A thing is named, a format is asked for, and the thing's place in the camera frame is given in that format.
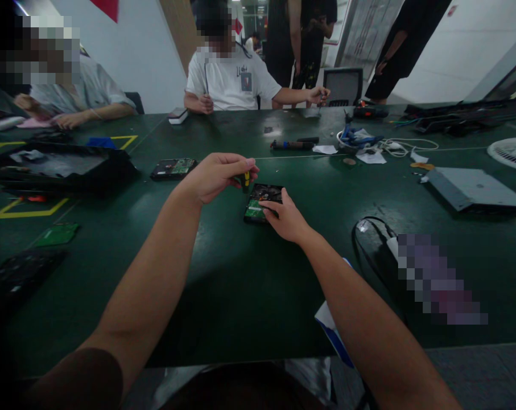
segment dark gray device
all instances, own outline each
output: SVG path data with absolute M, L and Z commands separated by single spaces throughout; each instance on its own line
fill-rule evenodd
M 483 170 L 437 167 L 427 177 L 458 212 L 516 215 L 516 193 Z

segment green workbench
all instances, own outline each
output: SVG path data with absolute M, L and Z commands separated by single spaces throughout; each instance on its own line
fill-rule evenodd
M 87 124 L 75 132 L 77 144 L 89 137 L 138 135 L 126 150 L 141 176 L 106 199 L 70 199 L 51 216 L 0 219 L 0 263 L 31 246 L 55 222 L 81 224 L 64 246 L 68 257 L 7 325 L 21 374 L 43 374 L 93 331 L 176 186 L 150 180 L 157 161 L 201 160 L 213 151 L 256 158 L 258 181 L 286 186 L 309 224 L 351 262 L 355 255 L 350 231 L 363 216 L 379 216 L 398 233 L 435 235 L 457 278 L 464 279 L 465 289 L 472 290 L 481 311 L 488 313 L 488 325 L 438 325 L 420 313 L 412 294 L 388 292 L 365 261 L 363 269 L 355 266 L 388 303 L 405 312 L 409 328 L 425 348 L 516 342 L 516 218 L 454 213 L 432 187 L 418 183 L 409 157 L 386 154 L 387 164 L 358 161 L 349 167 L 342 162 L 344 155 L 271 151 L 274 139 L 318 136 L 322 145 L 334 143 L 331 133 L 343 128 L 343 110 L 322 109 L 320 118 L 306 118 L 306 112 L 217 112 L 190 116 L 179 126 L 171 126 L 163 114 L 146 115 Z M 390 112 L 388 119 L 397 119 L 403 107 L 393 106 Z M 373 135 L 419 137 L 409 127 L 394 129 L 386 121 L 355 121 L 354 126 Z M 265 127 L 272 131 L 264 133 Z M 15 130 L 1 134 L 0 141 L 29 135 Z M 508 125 L 465 138 L 434 134 L 427 138 L 440 149 L 421 155 L 436 166 L 484 169 L 516 191 L 516 170 L 485 150 L 510 137 L 516 137 L 516 128 Z M 115 143 L 121 147 L 125 141 Z M 0 209 L 10 203 L 9 197 L 0 192 Z M 245 204 L 245 195 L 229 188 L 203 209 L 186 289 L 149 366 L 333 354 L 313 317 L 324 296 L 305 255 L 269 226 L 245 224 Z M 13 210 L 39 207 L 44 205 L 20 204 Z M 388 259 L 377 235 L 362 234 L 362 242 L 375 259 Z M 397 272 L 386 275 L 395 277 Z

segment office chair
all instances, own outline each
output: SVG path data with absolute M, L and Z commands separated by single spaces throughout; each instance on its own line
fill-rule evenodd
M 142 99 L 140 98 L 140 94 L 137 92 L 126 92 L 125 95 L 129 100 L 134 102 L 134 105 L 137 107 L 137 113 L 140 115 L 144 115 L 144 106 L 142 105 Z
M 331 91 L 328 106 L 357 105 L 362 98 L 362 68 L 325 68 L 324 86 Z

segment person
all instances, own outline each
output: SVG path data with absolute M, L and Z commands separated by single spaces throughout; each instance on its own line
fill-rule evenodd
M 267 71 L 283 87 L 289 87 L 292 67 L 301 70 L 302 0 L 270 0 L 265 63 Z M 283 104 L 273 101 L 273 109 Z
M 245 43 L 245 47 L 248 50 L 248 52 L 253 52 L 254 48 L 258 46 L 260 41 L 260 35 L 257 31 L 254 31 L 252 33 L 252 36 L 248 38 L 248 40 Z
M 257 109 L 257 96 L 280 104 L 303 101 L 323 104 L 330 91 L 324 87 L 292 90 L 281 87 L 254 52 L 236 43 L 229 10 L 222 0 L 192 2 L 197 28 L 207 40 L 189 62 L 184 106 L 194 113 Z
M 167 329 L 187 279 L 201 211 L 253 158 L 208 155 L 167 198 L 97 328 L 27 392 L 41 409 L 117 409 Z M 309 259 L 346 349 L 380 408 L 460 409 L 419 343 L 383 299 L 306 222 L 282 190 L 282 204 L 260 202 L 272 228 Z M 163 410 L 324 406 L 280 367 L 228 365 L 202 373 Z
M 47 55 L 47 67 L 55 65 L 55 52 Z M 62 129 L 73 129 L 89 121 L 113 120 L 136 114 L 134 103 L 96 61 L 79 56 L 80 78 L 58 72 L 55 84 L 33 84 L 30 95 L 19 94 L 14 103 L 39 121 L 56 117 Z
M 406 0 L 383 45 L 366 97 L 384 105 L 398 81 L 409 77 L 450 0 Z
M 294 72 L 293 89 L 316 86 L 324 37 L 331 38 L 337 21 L 336 0 L 303 0 L 302 3 L 302 62 L 301 73 Z

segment gray floor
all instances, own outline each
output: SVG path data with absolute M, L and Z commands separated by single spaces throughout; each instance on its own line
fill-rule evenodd
M 428 356 L 464 409 L 516 410 L 516 345 L 428 350 Z M 354 409 L 364 388 L 356 370 L 332 358 L 339 409 Z M 122 409 L 149 410 L 164 369 L 146 369 Z
M 322 85 L 324 84 L 324 68 L 321 68 L 320 69 L 320 72 L 319 72 L 319 77 L 317 78 L 316 80 L 316 84 L 317 85 Z M 364 84 L 363 84 L 363 87 L 362 87 L 362 96 L 364 96 L 366 94 L 366 90 L 368 89 L 368 82 L 365 80 L 364 81 Z M 403 98 L 401 98 L 400 96 L 396 95 L 396 94 L 391 94 L 389 96 L 389 99 L 387 101 L 389 104 L 410 104 L 411 101 L 408 101 L 408 100 L 405 100 Z M 261 103 L 261 109 L 271 109 L 271 100 L 262 100 L 262 103 Z M 289 105 L 285 105 L 284 106 L 284 109 L 288 109 L 288 108 L 291 108 Z M 304 102 L 300 102 L 296 108 L 305 108 L 305 103 Z

